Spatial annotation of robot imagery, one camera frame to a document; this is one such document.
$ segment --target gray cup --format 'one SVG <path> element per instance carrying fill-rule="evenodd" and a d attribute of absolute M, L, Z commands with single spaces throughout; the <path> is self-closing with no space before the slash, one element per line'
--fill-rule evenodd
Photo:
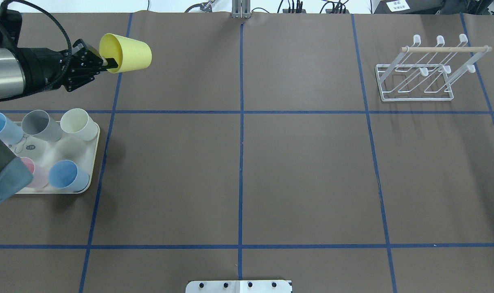
<path fill-rule="evenodd" d="M 63 130 L 47 112 L 32 111 L 22 119 L 21 128 L 24 133 L 45 141 L 58 141 L 63 137 Z"/>

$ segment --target plastic cup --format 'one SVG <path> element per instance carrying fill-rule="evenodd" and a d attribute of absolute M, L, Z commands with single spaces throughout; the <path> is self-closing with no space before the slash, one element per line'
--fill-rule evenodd
<path fill-rule="evenodd" d="M 48 173 L 39 165 L 37 165 L 29 157 L 21 157 L 21 161 L 33 175 L 33 180 L 26 187 L 43 188 L 48 184 Z"/>
<path fill-rule="evenodd" d="M 32 179 L 32 174 L 21 159 L 14 155 L 14 158 L 0 171 L 0 203 L 23 189 L 32 182 Z"/>
<path fill-rule="evenodd" d="M 117 68 L 108 69 L 111 73 L 144 69 L 151 64 L 151 49 L 148 44 L 136 39 L 107 33 L 102 36 L 98 47 L 102 57 L 113 58 L 117 62 Z"/>
<path fill-rule="evenodd" d="M 22 129 L 12 120 L 0 113 L 0 139 L 6 144 L 14 144 L 21 141 L 24 135 Z"/>
<path fill-rule="evenodd" d="M 48 181 L 55 188 L 81 191 L 87 187 L 90 176 L 73 161 L 62 160 L 52 166 Z"/>
<path fill-rule="evenodd" d="M 61 128 L 82 140 L 91 141 L 97 136 L 98 127 L 91 117 L 81 108 L 71 109 L 64 113 Z"/>
<path fill-rule="evenodd" d="M 24 133 L 45 141 L 58 141 L 63 137 L 63 130 L 47 112 L 34 110 L 22 119 L 21 128 Z"/>

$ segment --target metal stand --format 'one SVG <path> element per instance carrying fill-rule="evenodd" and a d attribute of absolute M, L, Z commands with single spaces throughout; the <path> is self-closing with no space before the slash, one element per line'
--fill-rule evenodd
<path fill-rule="evenodd" d="M 439 35 L 435 47 L 420 47 L 420 35 L 415 35 L 413 45 L 401 48 L 401 52 L 391 64 L 377 64 L 375 73 L 381 100 L 383 102 L 453 100 L 451 86 L 466 72 L 474 73 L 474 63 L 492 50 L 488 46 L 465 47 L 468 39 L 464 34 L 459 35 L 459 40 L 460 43 L 455 47 L 444 47 L 444 37 Z M 447 64 L 458 52 L 473 52 L 474 55 L 449 75 L 451 68 Z M 413 64 L 405 64 L 414 53 L 424 53 L 424 55 Z M 433 62 L 438 53 L 447 54 L 439 62 Z M 393 78 L 389 78 L 390 75 L 398 76 L 396 83 Z"/>
<path fill-rule="evenodd" d="M 251 18 L 251 0 L 232 0 L 232 18 Z"/>

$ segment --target black cable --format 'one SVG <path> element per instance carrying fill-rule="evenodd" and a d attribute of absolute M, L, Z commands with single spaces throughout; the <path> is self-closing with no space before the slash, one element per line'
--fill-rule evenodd
<path fill-rule="evenodd" d="M 327 6 L 329 3 L 332 4 L 332 11 L 334 11 L 334 8 L 336 7 L 335 3 L 334 2 L 331 2 L 331 1 L 327 1 L 327 3 L 323 4 L 323 7 L 321 7 L 321 10 L 319 11 L 319 13 L 322 13 L 323 12 L 323 9 L 325 8 L 325 6 Z"/>
<path fill-rule="evenodd" d="M 1 3 L 1 5 L 0 5 L 0 16 L 1 17 L 3 17 L 3 15 L 5 14 L 5 12 L 7 11 L 7 8 L 9 7 L 9 4 L 11 4 L 12 2 L 18 2 L 18 3 L 24 4 L 24 5 L 30 6 L 33 9 L 39 10 L 44 15 L 48 16 L 48 18 L 50 18 L 52 20 L 52 22 L 54 22 L 54 24 L 59 28 L 59 30 L 61 30 L 61 33 L 63 33 L 63 36 L 66 39 L 66 44 L 68 45 L 68 51 L 66 53 L 66 58 L 64 58 L 65 60 L 64 60 L 63 69 L 61 70 L 61 73 L 57 76 L 57 78 L 54 79 L 54 81 L 52 81 L 47 86 L 43 87 L 43 89 L 38 90 L 38 91 L 34 91 L 32 93 L 20 94 L 20 95 L 15 95 L 15 96 L 7 97 L 7 98 L 0 98 L 0 102 L 15 100 L 17 98 L 23 98 L 24 96 L 29 96 L 29 95 L 33 95 L 33 94 L 36 94 L 36 93 L 48 91 L 54 85 L 56 85 L 58 82 L 60 82 L 62 80 L 63 76 L 68 71 L 68 67 L 70 66 L 70 61 L 72 60 L 72 43 L 70 42 L 70 38 L 68 37 L 68 35 L 67 35 L 66 31 L 64 30 L 63 26 L 61 26 L 61 24 L 59 23 L 59 21 L 57 19 L 55 19 L 55 17 L 53 17 L 53 15 L 51 15 L 48 11 L 44 10 L 43 8 L 37 6 L 37 5 L 33 4 L 33 3 L 26 2 L 25 0 L 4 0 Z"/>
<path fill-rule="evenodd" d="M 344 5 L 345 3 L 342 3 L 340 1 L 332 2 L 332 11 L 330 11 L 330 13 L 337 13 L 337 14 L 346 13 L 346 6 Z"/>
<path fill-rule="evenodd" d="M 283 1 L 284 0 L 281 0 L 280 5 L 278 6 L 278 11 L 276 11 L 276 13 L 279 13 L 279 9 L 281 8 L 281 5 L 283 4 Z"/>
<path fill-rule="evenodd" d="M 262 11 L 265 11 L 266 13 L 270 13 L 269 11 L 266 11 L 266 9 L 265 8 L 262 8 L 262 7 L 256 7 L 254 9 L 252 9 L 251 12 L 254 12 L 256 9 L 261 9 Z"/>
<path fill-rule="evenodd" d="M 348 3 L 350 0 L 346 0 L 345 2 L 343 2 L 343 13 L 346 13 L 346 3 Z"/>
<path fill-rule="evenodd" d="M 191 6 L 189 6 L 189 8 L 188 8 L 188 9 L 186 9 L 186 11 L 184 11 L 184 13 L 188 13 L 191 9 L 194 9 L 194 8 L 200 7 L 200 4 L 201 4 L 201 3 L 198 3 L 198 4 L 195 4 L 195 5 L 191 5 Z"/>

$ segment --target white metal plate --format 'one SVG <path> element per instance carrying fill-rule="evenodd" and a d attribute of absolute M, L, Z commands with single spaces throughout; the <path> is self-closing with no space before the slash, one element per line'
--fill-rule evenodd
<path fill-rule="evenodd" d="M 189 282 L 189 284 L 187 284 L 186 293 L 292 293 L 292 281 L 290 280 L 192 281 Z"/>
<path fill-rule="evenodd" d="M 24 187 L 17 195 L 20 194 L 78 194 L 83 193 L 91 185 L 93 167 L 95 166 L 95 157 L 97 153 L 98 138 L 101 135 L 101 129 L 97 124 L 97 136 L 91 141 L 83 141 L 71 134 L 63 132 L 63 137 L 55 142 L 48 142 L 37 139 L 33 136 L 24 134 L 23 139 L 14 145 L 8 145 L 10 150 L 18 157 L 29 157 L 36 164 L 40 165 L 46 171 L 61 160 L 72 160 L 90 175 L 90 181 L 85 189 L 81 191 L 70 191 L 57 189 L 50 184 L 43 188 Z"/>

